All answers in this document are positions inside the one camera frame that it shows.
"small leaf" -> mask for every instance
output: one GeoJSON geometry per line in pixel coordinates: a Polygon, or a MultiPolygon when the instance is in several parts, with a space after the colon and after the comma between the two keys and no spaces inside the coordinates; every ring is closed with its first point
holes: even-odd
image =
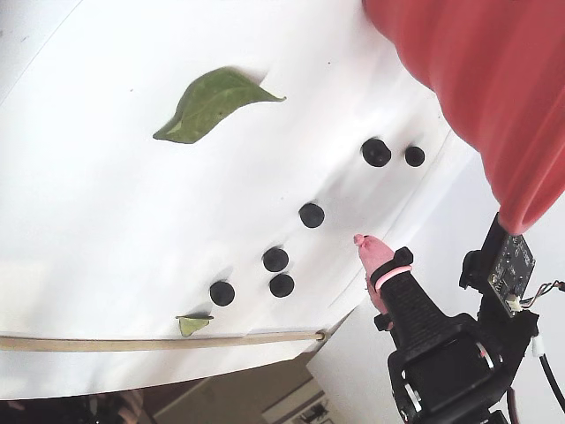
{"type": "Polygon", "coordinates": [[[285,99],[274,97],[235,69],[219,68],[188,86],[175,116],[153,138],[193,144],[246,104],[285,99]]]}
{"type": "Polygon", "coordinates": [[[180,334],[183,337],[189,337],[195,331],[203,329],[206,327],[210,320],[213,320],[213,316],[206,317],[191,317],[191,316],[178,316],[178,327],[180,328],[180,334]]]}

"background wall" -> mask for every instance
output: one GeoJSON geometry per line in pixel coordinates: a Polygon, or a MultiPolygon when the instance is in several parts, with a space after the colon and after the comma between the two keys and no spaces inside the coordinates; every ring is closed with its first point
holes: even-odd
{"type": "MultiPolygon", "coordinates": [[[[465,254],[482,246],[497,207],[476,155],[407,245],[415,258],[412,274],[447,315],[467,312],[475,316],[478,311],[478,293],[460,289],[458,281],[465,254]]],[[[537,260],[528,293],[534,293],[540,284],[565,278],[564,216],[565,199],[561,197],[525,234],[537,260]]],[[[546,353],[562,388],[563,302],[564,293],[553,291],[533,308],[541,315],[539,328],[546,353]]],[[[333,402],[351,422],[359,424],[402,422],[389,394],[387,357],[394,344],[388,334],[374,327],[376,314],[366,299],[308,365],[333,402]]],[[[539,360],[531,356],[531,351],[513,387],[522,423],[565,422],[539,360]]]]}
{"type": "Polygon", "coordinates": [[[312,379],[306,369],[311,357],[304,353],[294,360],[208,378],[155,419],[159,424],[267,424],[262,413],[312,379]]]}

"wooden stick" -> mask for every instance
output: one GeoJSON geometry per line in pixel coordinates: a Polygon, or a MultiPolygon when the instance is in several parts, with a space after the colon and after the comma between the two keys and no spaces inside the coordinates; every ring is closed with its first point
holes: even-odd
{"type": "Polygon", "coordinates": [[[132,352],[206,347],[262,345],[299,340],[324,340],[322,331],[250,334],[243,337],[212,337],[162,340],[80,340],[0,336],[0,351],[19,352],[132,352]]]}

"red fabric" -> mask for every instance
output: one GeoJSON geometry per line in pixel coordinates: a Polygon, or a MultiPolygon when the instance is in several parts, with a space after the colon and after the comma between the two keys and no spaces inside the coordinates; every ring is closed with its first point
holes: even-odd
{"type": "Polygon", "coordinates": [[[482,156],[520,234],[565,188],[564,0],[365,0],[410,73],[482,156]]]}

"wire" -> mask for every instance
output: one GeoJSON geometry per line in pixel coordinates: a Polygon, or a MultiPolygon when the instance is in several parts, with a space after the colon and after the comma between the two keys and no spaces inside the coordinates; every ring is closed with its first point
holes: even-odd
{"type": "Polygon", "coordinates": [[[508,405],[510,424],[520,424],[520,420],[518,419],[518,411],[516,408],[516,392],[511,387],[506,392],[506,403],[508,405]]]}
{"type": "Polygon", "coordinates": [[[549,385],[551,386],[551,390],[554,391],[554,395],[557,398],[557,402],[561,409],[565,412],[565,397],[561,393],[561,389],[559,388],[559,384],[555,381],[554,373],[549,367],[549,361],[547,360],[546,355],[542,355],[539,357],[539,361],[541,362],[541,366],[544,368],[544,373],[546,373],[547,380],[549,381],[549,385]]]}
{"type": "Polygon", "coordinates": [[[536,300],[538,300],[539,298],[541,298],[545,294],[548,294],[555,287],[560,287],[562,284],[563,284],[563,282],[559,281],[559,280],[555,280],[553,283],[542,284],[539,287],[538,291],[536,292],[536,295],[532,298],[521,300],[520,306],[524,309],[528,309],[528,308],[532,307],[533,304],[536,303],[536,300]]]}

